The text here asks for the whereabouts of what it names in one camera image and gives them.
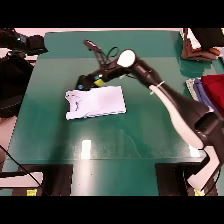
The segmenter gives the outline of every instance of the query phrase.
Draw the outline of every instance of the folded white cloth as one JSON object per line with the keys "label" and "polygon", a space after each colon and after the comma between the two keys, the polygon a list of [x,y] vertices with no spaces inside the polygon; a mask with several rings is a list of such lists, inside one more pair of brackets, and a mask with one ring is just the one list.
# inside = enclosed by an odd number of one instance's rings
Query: folded white cloth
{"label": "folded white cloth", "polygon": [[121,86],[68,91],[65,98],[70,103],[67,120],[126,112]]}

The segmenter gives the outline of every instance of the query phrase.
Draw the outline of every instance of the yellow sticker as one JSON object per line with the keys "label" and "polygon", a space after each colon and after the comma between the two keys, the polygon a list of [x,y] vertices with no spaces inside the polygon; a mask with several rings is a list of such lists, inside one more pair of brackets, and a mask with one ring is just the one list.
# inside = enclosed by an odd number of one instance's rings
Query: yellow sticker
{"label": "yellow sticker", "polygon": [[105,82],[102,79],[98,79],[94,82],[97,86],[102,86]]}
{"label": "yellow sticker", "polygon": [[37,189],[27,190],[27,196],[37,196]]}
{"label": "yellow sticker", "polygon": [[205,192],[204,192],[204,190],[199,191],[199,190],[194,189],[194,194],[195,194],[195,196],[204,196]]}

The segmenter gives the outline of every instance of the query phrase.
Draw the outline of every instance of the blue cloth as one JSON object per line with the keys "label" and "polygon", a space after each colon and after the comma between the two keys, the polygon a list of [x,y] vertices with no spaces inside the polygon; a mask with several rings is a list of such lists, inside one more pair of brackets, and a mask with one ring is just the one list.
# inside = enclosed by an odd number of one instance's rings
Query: blue cloth
{"label": "blue cloth", "polygon": [[213,105],[211,100],[208,98],[200,79],[194,80],[194,90],[197,94],[198,100],[201,103],[204,103],[205,105],[210,106],[211,108],[213,108],[214,111],[218,112],[217,108]]}

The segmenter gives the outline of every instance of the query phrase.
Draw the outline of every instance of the black cloth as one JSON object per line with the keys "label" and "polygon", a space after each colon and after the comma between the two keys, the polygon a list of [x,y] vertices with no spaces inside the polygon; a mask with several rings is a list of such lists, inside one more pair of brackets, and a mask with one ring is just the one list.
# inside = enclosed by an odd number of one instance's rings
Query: black cloth
{"label": "black cloth", "polygon": [[224,35],[221,28],[190,28],[194,36],[201,44],[201,48],[207,51],[212,47],[224,47]]}

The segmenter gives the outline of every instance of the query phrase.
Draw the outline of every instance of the stack of folded clothes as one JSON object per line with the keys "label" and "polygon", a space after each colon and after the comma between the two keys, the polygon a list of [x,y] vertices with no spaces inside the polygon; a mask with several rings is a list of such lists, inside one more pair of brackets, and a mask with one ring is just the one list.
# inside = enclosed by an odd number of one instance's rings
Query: stack of folded clothes
{"label": "stack of folded clothes", "polygon": [[194,100],[206,104],[224,117],[224,74],[186,80]]}
{"label": "stack of folded clothes", "polygon": [[186,60],[211,61],[222,57],[224,34],[221,28],[183,28],[182,58]]}

